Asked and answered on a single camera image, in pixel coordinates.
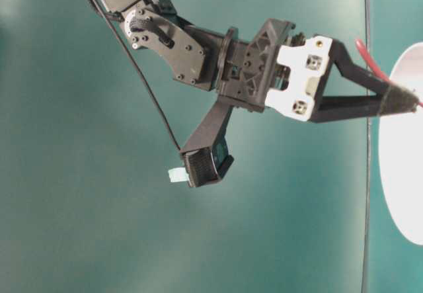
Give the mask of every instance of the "white paper plate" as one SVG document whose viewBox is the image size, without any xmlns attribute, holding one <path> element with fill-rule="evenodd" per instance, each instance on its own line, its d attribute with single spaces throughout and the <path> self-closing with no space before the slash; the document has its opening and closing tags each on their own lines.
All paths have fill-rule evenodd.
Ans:
<svg viewBox="0 0 423 293">
<path fill-rule="evenodd" d="M 391 80 L 423 98 L 423 43 L 411 46 L 399 58 Z M 423 245 L 423 108 L 381 118 L 379 164 L 395 224 L 409 241 Z"/>
</svg>

